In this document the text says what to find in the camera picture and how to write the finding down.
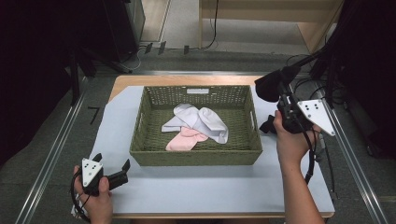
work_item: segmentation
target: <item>person's left hand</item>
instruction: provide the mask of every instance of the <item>person's left hand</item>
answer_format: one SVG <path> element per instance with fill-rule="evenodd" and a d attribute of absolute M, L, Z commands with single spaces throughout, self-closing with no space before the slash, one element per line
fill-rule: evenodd
<path fill-rule="evenodd" d="M 74 174 L 78 171 L 78 166 L 74 168 Z M 113 202 L 111 202 L 111 192 L 109 190 L 109 183 L 107 177 L 102 177 L 99 181 L 99 196 L 91 196 L 84 193 L 82 189 L 81 179 L 78 176 L 75 180 L 74 187 L 79 195 L 82 203 L 85 203 L 84 208 L 88 211 L 91 223 L 111 223 L 113 217 Z"/>

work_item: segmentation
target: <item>green basket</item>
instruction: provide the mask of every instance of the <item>green basket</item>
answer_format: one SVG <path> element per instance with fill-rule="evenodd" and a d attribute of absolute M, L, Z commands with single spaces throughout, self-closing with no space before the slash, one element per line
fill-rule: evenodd
<path fill-rule="evenodd" d="M 191 151 L 166 151 L 178 134 L 163 133 L 179 104 L 215 111 L 229 129 L 228 142 L 199 142 Z M 262 153 L 250 86 L 145 87 L 130 148 L 141 166 L 252 165 Z"/>

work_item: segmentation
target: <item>hand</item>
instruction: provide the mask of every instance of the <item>hand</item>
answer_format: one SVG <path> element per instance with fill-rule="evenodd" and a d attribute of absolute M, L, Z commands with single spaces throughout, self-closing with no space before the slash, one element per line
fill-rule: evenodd
<path fill-rule="evenodd" d="M 276 150 L 280 165 L 298 165 L 300 166 L 301 159 L 309 149 L 308 143 L 303 133 L 289 133 L 283 128 L 282 125 L 282 114 L 277 110 L 275 113 L 274 126 L 276 128 L 277 140 Z M 318 141 L 318 133 L 320 128 L 318 125 L 314 125 L 315 135 Z M 314 132 L 306 132 L 311 140 L 314 142 Z"/>
<path fill-rule="evenodd" d="M 74 174 L 78 171 L 78 166 L 74 168 Z M 113 203 L 111 202 L 111 192 L 109 191 L 109 183 L 107 177 L 102 177 L 99 181 L 99 196 L 91 196 L 84 193 L 82 189 L 80 176 L 76 178 L 74 183 L 76 192 L 84 208 L 88 211 L 92 224 L 111 223 L 113 217 Z"/>

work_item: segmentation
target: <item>wooden desk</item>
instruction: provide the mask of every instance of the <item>wooden desk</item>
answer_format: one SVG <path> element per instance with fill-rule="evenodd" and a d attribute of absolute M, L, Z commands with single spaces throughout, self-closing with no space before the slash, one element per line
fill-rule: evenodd
<path fill-rule="evenodd" d="M 261 133 L 263 153 L 251 166 L 141 167 L 129 154 L 142 86 L 252 85 L 258 77 L 261 76 L 232 76 L 232 73 L 118 77 L 90 156 L 102 153 L 105 175 L 116 173 L 125 160 L 131 160 L 129 182 L 112 190 L 114 217 L 283 217 L 282 180 L 273 134 Z M 276 103 L 253 98 L 257 121 L 262 123 L 269 114 L 274 114 Z M 308 162 L 304 157 L 303 173 Z M 334 210 L 329 191 L 317 164 L 315 169 L 308 187 L 321 215 L 331 217 Z"/>
<path fill-rule="evenodd" d="M 218 19 L 249 21 L 296 21 L 310 53 L 337 21 L 343 0 L 219 0 Z M 199 38 L 202 19 L 214 19 L 216 0 L 199 2 Z"/>

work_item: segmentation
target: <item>pink cloth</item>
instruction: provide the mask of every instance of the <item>pink cloth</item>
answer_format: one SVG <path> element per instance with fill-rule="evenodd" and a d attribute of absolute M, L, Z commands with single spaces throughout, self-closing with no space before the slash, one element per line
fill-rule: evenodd
<path fill-rule="evenodd" d="M 207 136 L 187 127 L 181 127 L 178 133 L 166 146 L 167 151 L 190 151 L 198 142 L 206 141 Z"/>

